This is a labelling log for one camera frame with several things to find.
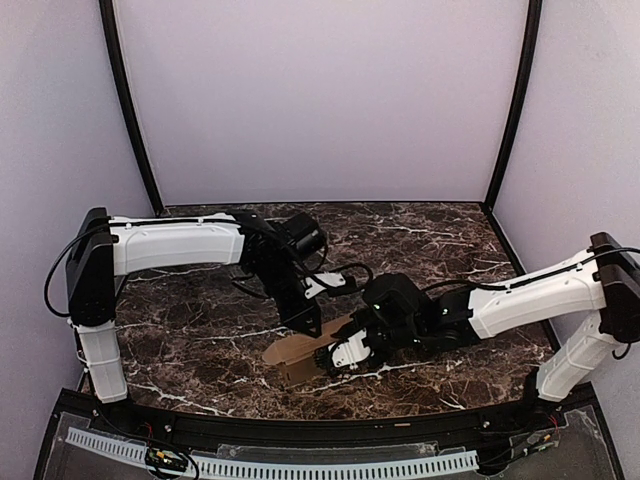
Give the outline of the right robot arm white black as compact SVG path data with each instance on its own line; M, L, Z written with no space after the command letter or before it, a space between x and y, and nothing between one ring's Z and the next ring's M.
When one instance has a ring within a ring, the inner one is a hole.
M639 340L639 250L606 232L552 267L503 282L453 280L431 298L404 274L384 274L364 290L354 332L330 358L334 365L373 367L395 351L418 346L447 352L518 327L572 313L583 323L533 373L531 395L559 402L618 348Z

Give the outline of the brown cardboard paper box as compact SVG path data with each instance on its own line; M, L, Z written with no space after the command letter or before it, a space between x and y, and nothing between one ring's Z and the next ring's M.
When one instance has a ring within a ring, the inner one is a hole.
M314 354L328 347L337 339L334 334L352 318L349 315L336 318L322 325L322 335L313 338L295 333L271 343L262 354L262 360L278 369L287 386L294 386L326 372L316 365Z

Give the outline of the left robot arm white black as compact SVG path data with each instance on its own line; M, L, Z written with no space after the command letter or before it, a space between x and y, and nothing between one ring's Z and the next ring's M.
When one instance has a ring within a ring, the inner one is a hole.
M285 327L317 337L321 313L305 261L325 242L318 223L305 213L285 221L250 210L149 219L93 208L53 261L44 302L74 330L95 397L118 403L129 392L116 334L117 279L153 270L235 266L260 282Z

